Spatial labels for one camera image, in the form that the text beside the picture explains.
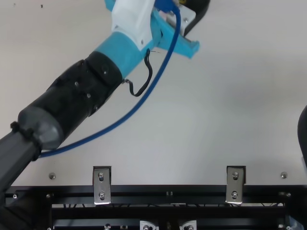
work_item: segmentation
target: metal bolt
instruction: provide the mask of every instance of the metal bolt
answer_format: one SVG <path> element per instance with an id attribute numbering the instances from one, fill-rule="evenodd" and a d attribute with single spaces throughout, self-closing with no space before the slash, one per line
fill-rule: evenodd
<path id="1" fill-rule="evenodd" d="M 101 200 L 104 200 L 104 199 L 105 199 L 105 192 L 104 192 L 104 191 L 101 191 L 101 192 L 99 193 L 99 197 L 100 197 Z"/>
<path id="2" fill-rule="evenodd" d="M 54 172 L 49 173 L 49 179 L 54 180 L 56 178 L 56 174 Z"/>
<path id="3" fill-rule="evenodd" d="M 286 179 L 288 177 L 288 173 L 287 172 L 282 172 L 280 174 L 281 178 Z"/>
<path id="4" fill-rule="evenodd" d="M 98 173 L 98 177 L 99 177 L 99 180 L 101 182 L 104 181 L 104 174 L 103 174 L 103 172 Z"/>
<path id="5" fill-rule="evenodd" d="M 231 193 L 231 197 L 235 200 L 238 197 L 238 193 L 236 191 L 233 191 Z"/>
<path id="6" fill-rule="evenodd" d="M 234 178 L 234 180 L 237 180 L 238 177 L 239 177 L 239 173 L 238 173 L 238 172 L 234 172 L 234 173 L 232 174 L 232 177 Z"/>

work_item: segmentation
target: black object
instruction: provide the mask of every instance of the black object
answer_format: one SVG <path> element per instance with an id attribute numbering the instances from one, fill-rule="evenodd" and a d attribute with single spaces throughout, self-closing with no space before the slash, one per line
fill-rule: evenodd
<path id="1" fill-rule="evenodd" d="M 182 5 L 188 7 L 189 9 L 196 12 L 195 19 L 186 27 L 184 31 L 184 36 L 186 36 L 193 27 L 205 16 L 210 0 L 181 0 Z"/>
<path id="2" fill-rule="evenodd" d="M 137 230 L 140 219 L 157 220 L 163 229 L 166 222 L 176 229 L 176 223 L 196 219 L 198 230 L 277 230 L 278 225 L 283 225 L 284 229 L 290 226 L 290 215 L 307 226 L 306 186 L 244 186 L 244 203 L 284 203 L 284 206 L 274 207 L 232 207 L 225 204 L 225 191 L 225 185 L 112 185 L 111 205 L 83 207 L 82 204 L 94 202 L 93 186 L 11 187 L 6 193 L 6 207 L 0 210 L 0 223 L 3 221 L 10 230 L 19 230 L 15 223 L 28 227 L 24 230 L 53 227 L 55 230 L 97 230 L 107 224 L 116 230 L 121 226 Z M 63 204 L 79 205 L 64 208 Z M 160 204 L 177 205 L 160 207 Z"/>
<path id="3" fill-rule="evenodd" d="M 32 129 L 43 150 L 56 149 L 121 84 L 117 66 L 93 52 L 68 68 L 18 116 L 21 129 Z"/>
<path id="4" fill-rule="evenodd" d="M 145 62 L 145 65 L 147 66 L 148 68 L 148 71 L 149 71 L 149 74 L 148 74 L 148 78 L 147 78 L 147 81 L 145 82 L 145 84 L 140 88 L 140 90 L 134 94 L 134 91 L 133 91 L 133 83 L 132 81 L 128 80 L 128 79 L 125 79 L 123 82 L 126 82 L 126 83 L 129 83 L 129 90 L 130 90 L 130 93 L 132 96 L 135 96 L 135 97 L 139 97 L 142 95 L 142 93 L 145 91 L 145 89 L 148 87 L 149 83 L 150 83 L 150 80 L 152 79 L 152 76 L 153 76 L 153 68 L 152 66 L 150 65 L 150 62 L 149 62 L 149 55 L 150 55 L 150 49 L 147 50 L 146 52 L 146 56 L 144 58 L 144 62 Z"/>
<path id="5" fill-rule="evenodd" d="M 41 150 L 56 149 L 121 82 L 117 66 L 107 56 L 93 52 L 19 113 L 18 122 L 11 124 L 12 132 L 0 139 L 0 206 L 4 191 L 29 162 Z"/>
<path id="6" fill-rule="evenodd" d="M 297 125 L 298 142 L 301 147 L 305 165 L 307 165 L 307 106 L 304 108 Z"/>

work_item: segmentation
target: white table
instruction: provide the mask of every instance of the white table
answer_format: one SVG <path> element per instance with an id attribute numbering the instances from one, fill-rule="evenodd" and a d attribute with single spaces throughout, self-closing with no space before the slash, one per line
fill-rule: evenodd
<path id="1" fill-rule="evenodd" d="M 306 184 L 296 133 L 307 104 L 306 9 L 305 0 L 213 0 L 188 35 L 201 42 L 199 53 L 192 60 L 173 55 L 129 121 L 30 163 L 13 185 L 90 185 L 93 166 L 112 166 L 112 184 L 226 184 L 227 165 L 246 166 L 247 184 Z M 102 0 L 2 0 L 0 136 L 110 27 Z M 154 74 L 166 54 L 156 51 Z M 147 74 L 142 63 L 129 79 L 137 89 Z M 137 101 L 120 85 L 63 145 L 108 126 Z"/>

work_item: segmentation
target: blue cable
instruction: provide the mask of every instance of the blue cable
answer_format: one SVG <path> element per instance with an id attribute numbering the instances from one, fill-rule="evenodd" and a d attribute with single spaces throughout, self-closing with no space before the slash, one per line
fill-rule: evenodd
<path id="1" fill-rule="evenodd" d="M 126 114 L 124 115 L 121 119 L 119 119 L 117 122 L 111 124 L 110 126 L 106 127 L 105 129 L 103 130 L 100 130 L 99 132 L 97 133 L 94 133 L 84 139 L 81 139 L 77 142 L 74 142 L 70 145 L 67 145 L 67 146 L 64 146 L 62 148 L 59 148 L 59 149 L 55 149 L 55 150 L 52 150 L 52 151 L 47 151 L 47 152 L 43 152 L 41 154 L 41 158 L 42 157 L 49 157 L 49 156 L 54 156 L 54 155 L 57 155 L 57 154 L 60 154 L 60 153 L 63 153 L 63 152 L 66 152 L 66 151 L 69 151 L 71 149 L 74 149 L 78 146 L 81 146 L 87 142 L 90 142 L 108 132 L 110 132 L 111 130 L 113 130 L 114 128 L 120 126 L 122 123 L 124 123 L 125 121 L 127 121 L 142 105 L 143 103 L 146 101 L 146 99 L 149 97 L 149 95 L 151 94 L 151 92 L 154 90 L 155 86 L 157 85 L 158 81 L 160 80 L 172 54 L 173 54 L 173 51 L 175 49 L 175 45 L 176 45 L 176 42 L 177 42 L 177 39 L 179 37 L 179 33 L 180 33 L 180 28 L 181 28 L 181 16 L 180 16 L 180 11 L 179 11 L 179 8 L 177 6 L 174 6 L 174 10 L 173 10 L 173 13 L 176 15 L 176 20 L 177 20 L 177 24 L 176 24 L 176 29 L 175 29 L 175 33 L 174 33 L 174 36 L 173 36 L 173 39 L 172 39 L 172 43 L 169 47 L 169 50 L 166 54 L 166 57 L 156 75 L 156 77 L 154 78 L 153 82 L 151 83 L 151 85 L 149 86 L 148 90 L 144 93 L 144 96 L 139 100 L 139 102 Z"/>

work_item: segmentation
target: black rubber cover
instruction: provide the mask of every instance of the black rubber cover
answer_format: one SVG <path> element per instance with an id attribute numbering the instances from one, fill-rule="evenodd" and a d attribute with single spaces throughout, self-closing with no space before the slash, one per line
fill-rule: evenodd
<path id="1" fill-rule="evenodd" d="M 188 7 L 189 9 L 196 12 L 195 19 L 186 27 L 186 30 L 184 31 L 184 36 L 186 36 L 193 27 L 205 16 L 208 8 L 210 0 L 182 0 L 180 1 Z"/>
<path id="2" fill-rule="evenodd" d="M 118 67 L 104 54 L 93 52 L 67 69 L 29 106 L 52 115 L 60 124 L 65 140 L 121 83 Z"/>
<path id="3" fill-rule="evenodd" d="M 307 106 L 303 110 L 297 125 L 298 142 L 301 147 L 305 165 L 307 165 Z"/>

